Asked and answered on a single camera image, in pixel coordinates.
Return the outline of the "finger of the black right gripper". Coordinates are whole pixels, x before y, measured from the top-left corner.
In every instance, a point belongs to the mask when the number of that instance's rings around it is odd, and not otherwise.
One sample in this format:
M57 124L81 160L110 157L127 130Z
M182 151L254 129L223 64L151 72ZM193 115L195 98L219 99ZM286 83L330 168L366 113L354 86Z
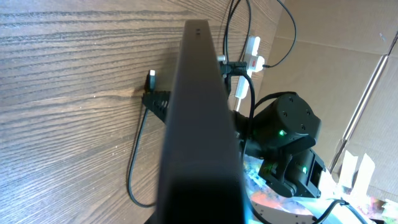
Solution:
M144 120L149 111L154 113L163 123L167 117L170 102L170 91L147 91L142 96L142 104L145 106Z

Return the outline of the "blue Galaxy smartphone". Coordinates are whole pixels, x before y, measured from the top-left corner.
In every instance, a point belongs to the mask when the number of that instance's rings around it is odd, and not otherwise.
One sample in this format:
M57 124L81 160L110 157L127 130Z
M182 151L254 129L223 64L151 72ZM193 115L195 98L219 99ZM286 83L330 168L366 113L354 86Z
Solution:
M243 170L210 27L183 29L160 160L158 223L247 223Z

